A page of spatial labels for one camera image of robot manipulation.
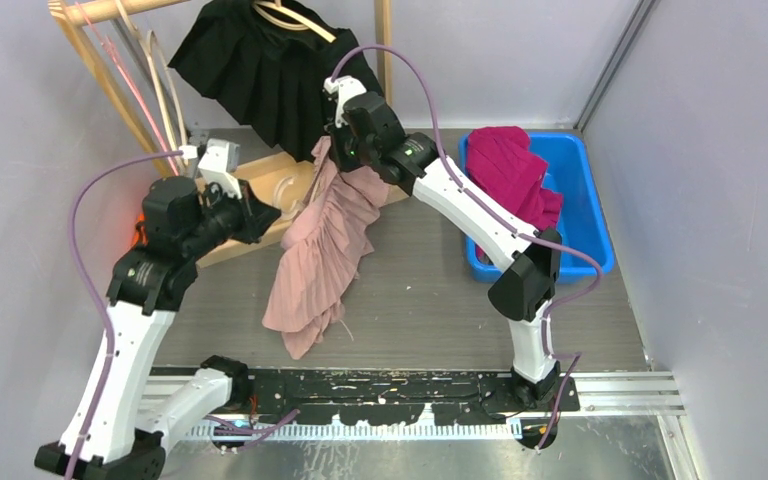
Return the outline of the wooden hanger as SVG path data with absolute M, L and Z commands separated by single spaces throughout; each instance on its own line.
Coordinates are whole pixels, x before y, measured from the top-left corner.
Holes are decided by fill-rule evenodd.
M 294 220 L 319 195 L 320 172 L 316 169 L 283 169 L 272 193 L 272 205 L 281 221 Z
M 115 4 L 125 27 L 131 37 L 137 41 L 146 60 L 165 131 L 165 149 L 177 150 L 186 144 L 188 133 L 166 55 L 155 32 L 149 29 L 142 33 L 131 21 L 125 4 L 119 0 L 116 0 Z
M 294 32 L 310 31 L 327 43 L 333 43 L 336 40 L 336 36 L 325 27 L 288 7 L 284 7 L 281 1 L 254 1 L 252 7 L 262 18 L 276 27 Z

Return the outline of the pink pleated garment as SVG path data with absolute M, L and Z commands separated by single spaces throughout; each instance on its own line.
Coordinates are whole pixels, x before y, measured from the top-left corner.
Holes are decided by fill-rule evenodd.
M 262 325 L 281 334 L 289 356 L 301 359 L 345 315 L 342 297 L 374 247 L 367 228 L 380 217 L 390 187 L 368 167 L 340 172 L 331 140 L 313 147 L 314 180 L 306 204 L 281 239 Z

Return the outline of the magenta dress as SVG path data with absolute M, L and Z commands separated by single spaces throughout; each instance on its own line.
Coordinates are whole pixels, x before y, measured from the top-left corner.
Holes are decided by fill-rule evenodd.
M 558 225 L 563 196 L 543 186 L 548 163 L 531 151 L 531 138 L 524 129 L 500 126 L 472 131 L 466 170 L 479 188 L 520 220 L 539 230 Z

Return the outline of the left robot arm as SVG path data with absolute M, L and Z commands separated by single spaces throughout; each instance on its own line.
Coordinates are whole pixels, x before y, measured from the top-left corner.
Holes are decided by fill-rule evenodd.
M 142 202 L 137 243 L 114 265 L 89 383 L 60 439 L 41 446 L 35 466 L 67 479 L 156 479 L 168 453 L 215 410 L 245 409 L 248 367 L 219 355 L 147 413 L 139 405 L 159 346 L 198 275 L 221 244 L 253 244 L 280 218 L 244 180 L 188 177 L 154 182 Z

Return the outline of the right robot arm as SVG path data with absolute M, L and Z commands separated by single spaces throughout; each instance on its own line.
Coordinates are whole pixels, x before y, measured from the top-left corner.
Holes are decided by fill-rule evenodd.
M 542 409 L 554 396 L 560 365 L 545 348 L 542 316 L 551 305 L 561 240 L 539 231 L 492 200 L 439 153 L 433 139 L 407 134 L 383 97 L 362 87 L 337 88 L 327 96 L 335 113 L 326 130 L 338 168 L 368 167 L 388 185 L 432 207 L 471 238 L 500 271 L 488 300 L 509 322 L 514 346 L 511 389 L 527 410 Z

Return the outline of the wooden hanger under black garment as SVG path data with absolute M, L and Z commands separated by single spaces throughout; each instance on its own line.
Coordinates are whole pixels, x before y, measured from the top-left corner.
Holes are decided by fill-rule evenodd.
M 262 18 L 276 27 L 294 32 L 310 31 L 327 43 L 333 43 L 336 40 L 336 36 L 325 27 L 288 7 L 284 7 L 281 1 L 254 1 L 252 7 Z

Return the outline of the wooden clothes rack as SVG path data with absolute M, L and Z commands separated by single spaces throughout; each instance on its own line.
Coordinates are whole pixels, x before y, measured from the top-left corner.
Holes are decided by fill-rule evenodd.
M 114 79 L 108 65 L 96 47 L 93 46 L 92 40 L 85 32 L 85 29 L 89 27 L 74 6 L 75 2 L 85 5 L 85 9 L 96 27 L 104 22 L 113 22 L 115 1 L 50 1 L 48 10 L 140 147 L 148 153 L 157 152 L 161 147 L 155 140 L 147 120 L 144 119 L 136 100 L 128 99 L 124 90 Z M 176 0 L 123 2 L 130 15 L 167 8 L 178 3 Z M 233 175 L 239 179 L 247 180 L 256 194 L 266 194 L 272 200 L 273 188 L 279 180 L 279 171 L 287 168 L 294 170 L 313 169 L 296 163 L 287 154 L 281 153 L 245 163 L 239 166 Z M 276 244 L 282 239 L 290 225 L 291 221 L 279 219 L 268 229 L 259 243 L 244 244 L 230 240 L 199 260 L 198 266 L 205 268 Z

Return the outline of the black garment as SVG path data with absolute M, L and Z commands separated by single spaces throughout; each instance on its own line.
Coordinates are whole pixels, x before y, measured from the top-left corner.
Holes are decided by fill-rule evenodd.
M 210 1 L 169 65 L 268 146 L 302 162 L 312 160 L 334 115 L 323 82 L 359 42 L 351 30 L 326 24 L 303 4 L 287 6 L 333 35 L 333 41 L 310 30 L 279 27 L 251 1 Z

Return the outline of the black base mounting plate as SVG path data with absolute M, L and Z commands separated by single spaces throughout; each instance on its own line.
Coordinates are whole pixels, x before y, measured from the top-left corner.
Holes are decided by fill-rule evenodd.
M 294 417 L 272 441 L 517 440 L 541 443 L 552 413 L 577 413 L 574 381 L 535 406 L 514 392 L 506 371 L 266 369 L 249 373 L 253 392 L 201 420 L 186 441 L 239 448 L 248 429 Z

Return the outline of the blue plastic bin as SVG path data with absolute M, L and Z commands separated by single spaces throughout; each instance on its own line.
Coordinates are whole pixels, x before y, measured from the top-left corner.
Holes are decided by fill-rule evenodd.
M 530 150 L 548 163 L 543 186 L 563 196 L 563 207 L 557 230 L 563 245 L 590 256 L 604 274 L 610 273 L 615 255 L 603 218 L 584 142 L 565 132 L 527 132 Z M 492 264 L 479 260 L 476 244 L 465 237 L 465 258 L 473 280 L 494 283 L 501 272 Z M 574 284 L 592 278 L 596 270 L 584 260 L 563 253 L 558 284 Z

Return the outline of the aluminium rail frame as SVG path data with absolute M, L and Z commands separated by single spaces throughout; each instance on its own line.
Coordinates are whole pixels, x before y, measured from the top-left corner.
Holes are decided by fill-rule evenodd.
M 577 413 L 559 415 L 561 419 L 579 417 L 679 416 L 684 405 L 673 376 L 665 372 L 596 372 L 574 373 L 568 381 L 574 381 L 581 409 Z M 278 429 L 293 419 L 288 414 L 272 425 Z M 177 442 L 186 441 L 184 433 L 175 434 Z

